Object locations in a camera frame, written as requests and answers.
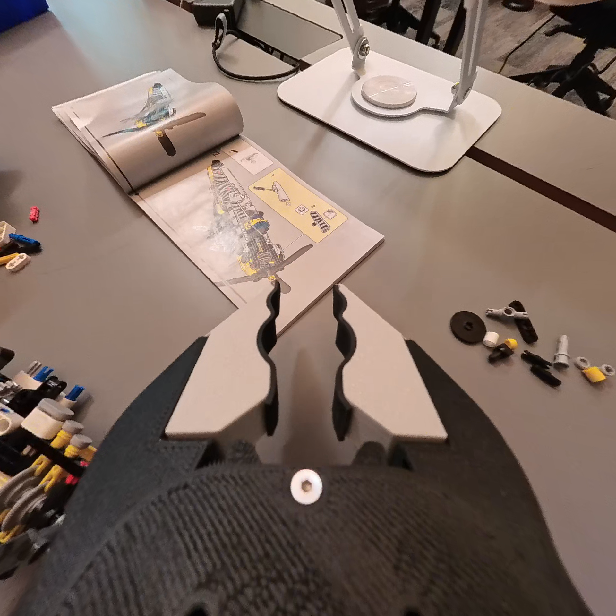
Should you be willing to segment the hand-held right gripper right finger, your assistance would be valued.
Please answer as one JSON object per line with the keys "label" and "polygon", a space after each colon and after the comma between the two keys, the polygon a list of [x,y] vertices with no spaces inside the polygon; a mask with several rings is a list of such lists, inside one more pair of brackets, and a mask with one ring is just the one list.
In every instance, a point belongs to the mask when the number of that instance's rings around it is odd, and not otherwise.
{"label": "hand-held right gripper right finger", "polygon": [[336,347],[333,426],[339,442],[447,440],[403,335],[346,286],[333,288]]}

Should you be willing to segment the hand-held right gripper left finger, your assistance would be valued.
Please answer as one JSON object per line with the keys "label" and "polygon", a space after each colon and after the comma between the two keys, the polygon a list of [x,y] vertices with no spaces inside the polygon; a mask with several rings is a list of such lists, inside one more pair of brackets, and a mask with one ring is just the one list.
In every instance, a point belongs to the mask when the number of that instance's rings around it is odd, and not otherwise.
{"label": "hand-held right gripper left finger", "polygon": [[171,441],[258,442],[275,433],[281,286],[210,331],[165,428]]}

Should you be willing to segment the lego plane model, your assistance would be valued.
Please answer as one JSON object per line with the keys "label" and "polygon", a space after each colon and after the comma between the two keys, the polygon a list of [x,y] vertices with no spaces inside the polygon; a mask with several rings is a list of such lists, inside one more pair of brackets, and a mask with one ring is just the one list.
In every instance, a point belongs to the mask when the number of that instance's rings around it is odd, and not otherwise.
{"label": "lego plane model", "polygon": [[97,452],[73,406],[84,392],[32,362],[1,375],[1,580],[49,548]]}

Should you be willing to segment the lego instruction booklet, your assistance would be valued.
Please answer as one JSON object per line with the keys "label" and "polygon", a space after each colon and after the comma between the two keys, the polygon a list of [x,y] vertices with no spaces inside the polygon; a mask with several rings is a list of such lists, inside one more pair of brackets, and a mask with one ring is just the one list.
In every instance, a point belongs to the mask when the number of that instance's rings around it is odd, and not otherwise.
{"label": "lego instruction booklet", "polygon": [[168,68],[52,111],[237,308],[278,283],[279,331],[384,241],[243,136],[216,82]]}

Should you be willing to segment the pile of loose lego parts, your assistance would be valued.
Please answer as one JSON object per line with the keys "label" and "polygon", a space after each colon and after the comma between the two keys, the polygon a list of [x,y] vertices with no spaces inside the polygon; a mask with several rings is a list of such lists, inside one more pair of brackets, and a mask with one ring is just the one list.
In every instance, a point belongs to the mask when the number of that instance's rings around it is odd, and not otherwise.
{"label": "pile of loose lego parts", "polygon": [[18,233],[8,221],[1,220],[1,268],[9,273],[25,269],[32,257],[42,252],[42,244],[27,235]]}

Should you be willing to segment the white metal tablet stand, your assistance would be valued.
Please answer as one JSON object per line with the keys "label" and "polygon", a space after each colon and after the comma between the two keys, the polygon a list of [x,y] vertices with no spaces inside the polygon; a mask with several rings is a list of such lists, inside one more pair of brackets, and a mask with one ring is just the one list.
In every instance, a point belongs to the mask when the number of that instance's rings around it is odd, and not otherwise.
{"label": "white metal tablet stand", "polygon": [[371,50],[353,1],[333,1],[348,49],[285,81],[279,99],[417,171],[448,171],[501,116],[500,104],[473,91],[487,1],[463,5],[457,82]]}

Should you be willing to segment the black battery charger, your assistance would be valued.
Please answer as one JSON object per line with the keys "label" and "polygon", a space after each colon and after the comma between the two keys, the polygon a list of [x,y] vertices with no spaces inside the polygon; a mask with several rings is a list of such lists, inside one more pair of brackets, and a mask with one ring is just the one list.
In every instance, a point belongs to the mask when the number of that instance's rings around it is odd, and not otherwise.
{"label": "black battery charger", "polygon": [[184,1],[199,27],[213,27],[216,18],[224,13],[231,26],[235,26],[241,15],[244,1]]}

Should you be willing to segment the black office chair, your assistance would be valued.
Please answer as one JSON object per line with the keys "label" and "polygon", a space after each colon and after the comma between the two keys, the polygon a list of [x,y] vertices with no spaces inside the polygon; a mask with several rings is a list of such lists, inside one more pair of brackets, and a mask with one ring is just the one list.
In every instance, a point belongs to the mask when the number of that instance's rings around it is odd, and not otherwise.
{"label": "black office chair", "polygon": [[539,72],[511,75],[510,79],[535,88],[557,87],[551,95],[564,98],[575,92],[590,111],[607,116],[615,102],[615,88],[601,78],[595,64],[598,52],[615,49],[615,1],[543,1],[566,22],[546,33],[563,32],[583,40],[583,49],[568,65],[552,65]]}

